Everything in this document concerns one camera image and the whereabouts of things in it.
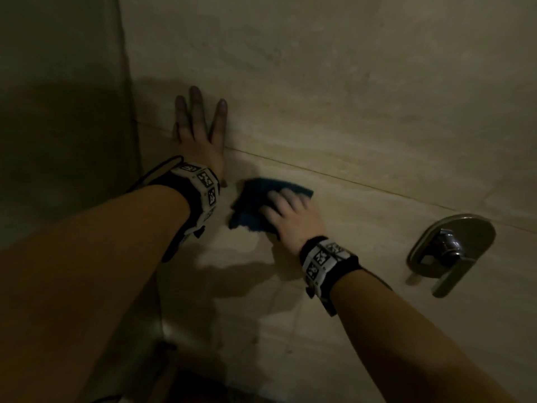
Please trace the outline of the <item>person's left forearm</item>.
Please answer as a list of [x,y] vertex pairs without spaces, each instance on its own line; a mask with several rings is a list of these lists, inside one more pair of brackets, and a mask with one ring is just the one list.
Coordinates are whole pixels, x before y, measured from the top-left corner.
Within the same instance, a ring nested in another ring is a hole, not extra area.
[[153,185],[0,251],[0,403],[74,403],[189,215]]

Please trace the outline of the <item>person's right forearm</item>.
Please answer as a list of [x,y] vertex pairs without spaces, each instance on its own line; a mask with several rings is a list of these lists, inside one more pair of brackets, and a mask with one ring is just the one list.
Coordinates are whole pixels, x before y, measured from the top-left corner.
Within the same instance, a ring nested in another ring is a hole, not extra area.
[[387,403],[517,403],[424,315],[359,270],[330,298]]

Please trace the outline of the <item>person's left hand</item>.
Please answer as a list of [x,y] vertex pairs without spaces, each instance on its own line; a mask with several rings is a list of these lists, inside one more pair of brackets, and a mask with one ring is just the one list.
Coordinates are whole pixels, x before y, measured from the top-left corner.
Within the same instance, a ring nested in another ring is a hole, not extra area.
[[187,162],[199,163],[210,168],[218,178],[218,159],[225,158],[227,122],[228,104],[226,100],[220,99],[216,105],[211,125],[207,125],[207,136],[193,136],[190,119],[190,93],[189,101],[182,95],[177,96],[173,125],[173,138],[177,141],[177,154],[182,155]]

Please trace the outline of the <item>black white marker wristband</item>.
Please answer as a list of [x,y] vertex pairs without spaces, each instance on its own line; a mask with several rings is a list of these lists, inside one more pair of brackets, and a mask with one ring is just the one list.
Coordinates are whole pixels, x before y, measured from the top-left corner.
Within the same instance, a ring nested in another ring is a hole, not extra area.
[[364,272],[393,291],[384,280],[363,267],[356,254],[326,236],[309,239],[300,250],[299,259],[307,296],[318,298],[330,317],[338,316],[331,291],[337,282],[352,272]]
[[181,155],[172,156],[150,169],[126,192],[131,193],[149,185],[173,189],[185,198],[190,208],[188,219],[173,237],[161,259],[162,263],[167,263],[188,238],[203,235],[206,222],[218,204],[221,185],[212,169],[187,162]]

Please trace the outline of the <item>metal shower valve plate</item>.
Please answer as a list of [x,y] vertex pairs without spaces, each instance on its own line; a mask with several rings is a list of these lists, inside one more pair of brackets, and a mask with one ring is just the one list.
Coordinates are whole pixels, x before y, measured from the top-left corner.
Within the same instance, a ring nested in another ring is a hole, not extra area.
[[444,272],[444,268],[434,259],[431,249],[431,242],[441,229],[452,230],[466,248],[468,256],[476,262],[496,238],[493,224],[482,216],[458,214],[445,217],[426,229],[406,257],[406,264],[415,275],[438,280]]

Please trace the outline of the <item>person's right hand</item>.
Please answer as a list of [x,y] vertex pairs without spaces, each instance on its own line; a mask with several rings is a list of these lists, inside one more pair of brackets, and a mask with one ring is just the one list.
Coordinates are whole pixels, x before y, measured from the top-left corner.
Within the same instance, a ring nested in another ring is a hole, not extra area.
[[290,189],[267,194],[280,219],[276,223],[283,246],[294,256],[299,256],[304,245],[315,237],[327,236],[321,215],[312,200]]

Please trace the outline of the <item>blue cleaning cloth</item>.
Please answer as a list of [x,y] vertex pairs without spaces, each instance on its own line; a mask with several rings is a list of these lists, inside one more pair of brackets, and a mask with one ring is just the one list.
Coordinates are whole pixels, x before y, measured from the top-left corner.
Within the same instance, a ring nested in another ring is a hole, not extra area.
[[267,194],[270,191],[279,192],[282,189],[290,189],[296,194],[303,194],[309,198],[314,195],[313,190],[293,182],[263,177],[247,179],[243,182],[239,197],[231,206],[233,212],[228,221],[228,228],[233,230],[244,227],[252,232],[264,232],[279,238],[276,229],[259,212],[259,209],[262,206],[269,206],[275,210]]

